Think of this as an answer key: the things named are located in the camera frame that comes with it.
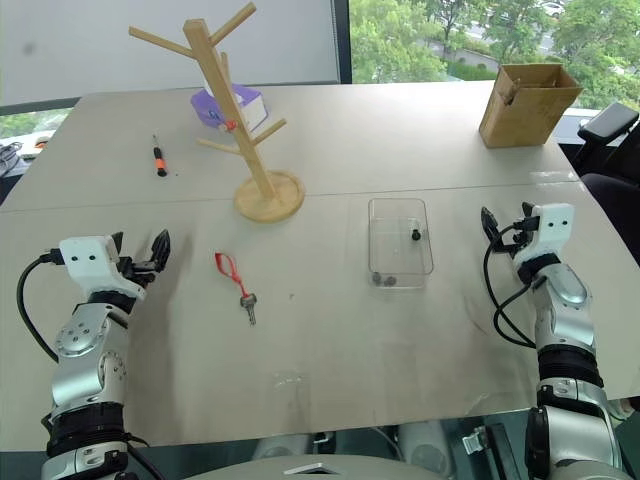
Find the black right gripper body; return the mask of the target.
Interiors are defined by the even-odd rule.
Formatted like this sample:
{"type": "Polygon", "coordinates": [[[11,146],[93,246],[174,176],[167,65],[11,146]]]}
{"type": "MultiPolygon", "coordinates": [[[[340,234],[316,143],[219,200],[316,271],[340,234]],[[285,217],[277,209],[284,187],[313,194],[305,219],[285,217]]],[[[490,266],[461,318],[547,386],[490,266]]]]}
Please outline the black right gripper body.
{"type": "Polygon", "coordinates": [[[500,251],[520,251],[527,246],[533,237],[533,233],[539,228],[539,216],[527,216],[515,221],[510,226],[505,227],[499,233],[500,251]],[[505,234],[514,231],[513,242],[508,244],[503,241],[505,234]]]}

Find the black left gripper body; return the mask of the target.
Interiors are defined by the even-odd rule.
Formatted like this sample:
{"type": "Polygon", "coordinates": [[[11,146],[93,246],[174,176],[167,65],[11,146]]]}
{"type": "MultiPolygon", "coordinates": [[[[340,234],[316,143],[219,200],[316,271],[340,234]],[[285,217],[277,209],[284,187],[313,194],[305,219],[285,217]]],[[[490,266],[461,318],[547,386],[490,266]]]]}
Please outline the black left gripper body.
{"type": "Polygon", "coordinates": [[[155,281],[156,274],[164,270],[164,259],[153,256],[147,261],[134,262],[131,257],[120,257],[117,270],[125,279],[146,289],[155,281]]]}

